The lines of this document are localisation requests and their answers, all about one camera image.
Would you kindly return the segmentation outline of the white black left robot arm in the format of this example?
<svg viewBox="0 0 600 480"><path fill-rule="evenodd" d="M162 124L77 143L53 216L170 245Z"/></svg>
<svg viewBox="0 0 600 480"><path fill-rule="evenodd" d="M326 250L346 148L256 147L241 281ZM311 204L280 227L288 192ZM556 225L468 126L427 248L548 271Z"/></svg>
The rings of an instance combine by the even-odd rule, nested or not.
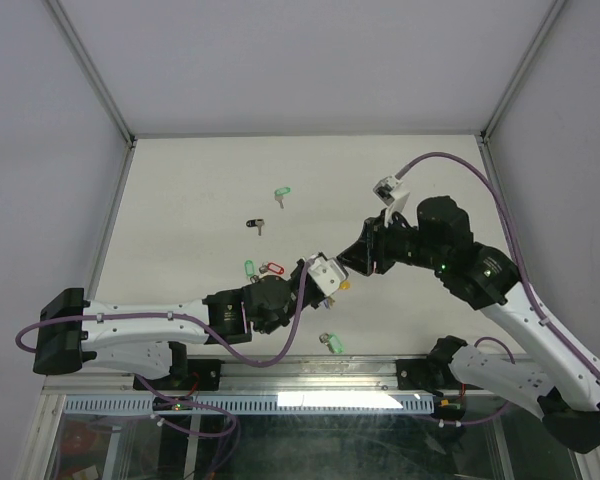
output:
<svg viewBox="0 0 600 480"><path fill-rule="evenodd" d="M347 278L338 260L318 253L299 260L289 278L270 273L241 288L171 305L107 304L67 288L40 312L33 371L65 375L90 365L178 388L190 373L188 346L232 346L254 334L297 328L298 315L319 307Z"/></svg>

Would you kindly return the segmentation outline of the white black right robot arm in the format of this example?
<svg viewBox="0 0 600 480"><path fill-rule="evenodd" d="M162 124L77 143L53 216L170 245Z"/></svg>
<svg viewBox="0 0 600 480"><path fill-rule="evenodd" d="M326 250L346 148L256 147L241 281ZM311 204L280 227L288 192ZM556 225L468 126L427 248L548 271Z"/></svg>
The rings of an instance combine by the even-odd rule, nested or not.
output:
<svg viewBox="0 0 600 480"><path fill-rule="evenodd" d="M552 315L531 303L515 263L475 241L468 214L448 196L417 207L417 223L399 213L365 220L358 240L338 257L361 275L395 264L432 271L443 287L496 323L531 357L528 367L490 359L448 335L436 341L413 384L437 394L455 381L488 390L538 418L551 436L578 453L600 447L600 360Z"/></svg>

